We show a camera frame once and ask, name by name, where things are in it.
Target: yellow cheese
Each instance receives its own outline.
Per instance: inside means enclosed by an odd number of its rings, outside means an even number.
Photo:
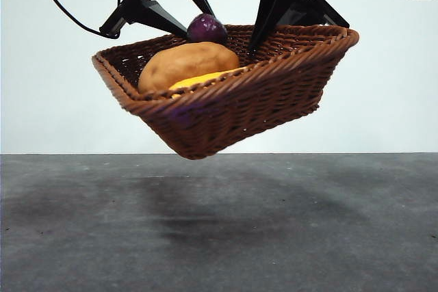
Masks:
[[[182,87],[190,87],[191,85],[194,85],[194,84],[197,84],[197,83],[203,83],[203,82],[206,82],[208,80],[215,79],[215,78],[219,77],[220,75],[223,75],[224,73],[232,72],[232,71],[235,71],[235,70],[237,70],[237,69],[234,68],[233,70],[207,73],[206,75],[199,75],[197,77],[192,77],[192,78],[184,79],[184,80],[176,82],[169,89],[178,89],[178,88],[182,88]]]

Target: gray floor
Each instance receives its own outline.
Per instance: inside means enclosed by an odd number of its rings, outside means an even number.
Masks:
[[[438,153],[2,156],[2,291],[438,291]]]

